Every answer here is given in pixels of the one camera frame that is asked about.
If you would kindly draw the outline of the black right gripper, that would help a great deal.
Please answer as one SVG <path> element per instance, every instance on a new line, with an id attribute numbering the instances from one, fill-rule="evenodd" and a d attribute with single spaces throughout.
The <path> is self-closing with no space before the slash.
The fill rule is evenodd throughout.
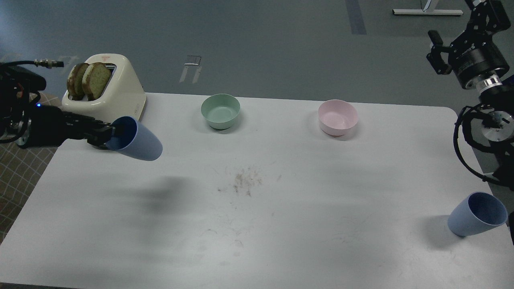
<path id="1" fill-rule="evenodd" d="M 470 19 L 463 31 L 451 44 L 444 46 L 438 31 L 428 31 L 432 43 L 426 59 L 438 75 L 453 71 L 462 89 L 470 90 L 479 76 L 505 75 L 510 66 L 492 35 L 506 31 L 512 23 L 500 0 L 466 0 L 471 11 Z M 448 63 L 442 53 L 448 54 Z"/>

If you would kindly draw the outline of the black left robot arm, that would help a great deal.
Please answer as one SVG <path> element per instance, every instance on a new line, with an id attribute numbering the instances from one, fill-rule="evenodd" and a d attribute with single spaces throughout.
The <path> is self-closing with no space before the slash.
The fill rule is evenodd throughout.
<path id="1" fill-rule="evenodd" d="M 14 142 L 27 149 L 59 147 L 67 139 L 85 139 L 103 146 L 122 132 L 111 123 L 42 105 L 40 92 L 46 88 L 46 80 L 24 65 L 54 68 L 64 63 L 48 59 L 1 63 L 1 143 Z"/>

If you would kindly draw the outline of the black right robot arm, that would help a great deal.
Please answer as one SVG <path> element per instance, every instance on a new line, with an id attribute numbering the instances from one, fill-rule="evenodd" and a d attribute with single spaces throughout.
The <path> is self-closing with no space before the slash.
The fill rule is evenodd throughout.
<path id="1" fill-rule="evenodd" d="M 499 0 L 467 0 L 471 11 L 464 31 L 446 46 L 438 31 L 428 31 L 431 40 L 426 59 L 435 73 L 454 73 L 461 88 L 475 89 L 479 104 L 461 109 L 455 122 L 453 146 L 459 161 L 481 181 L 513 189 L 513 77 L 501 80 L 509 65 L 493 36 L 511 23 Z M 499 166 L 490 174 L 474 170 L 461 154 L 459 134 L 466 143 L 494 155 Z"/>

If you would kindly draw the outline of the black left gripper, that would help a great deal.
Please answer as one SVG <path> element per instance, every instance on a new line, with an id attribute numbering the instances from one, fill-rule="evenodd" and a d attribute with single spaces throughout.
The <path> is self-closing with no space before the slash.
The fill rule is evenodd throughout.
<path id="1" fill-rule="evenodd" d="M 107 143 L 113 134 L 112 124 L 90 116 L 63 113 L 55 106 L 35 106 L 29 110 L 29 124 L 18 139 L 18 147 L 59 147 L 66 139 L 86 140 L 91 146 L 108 150 Z M 67 127 L 79 132 L 66 135 Z"/>

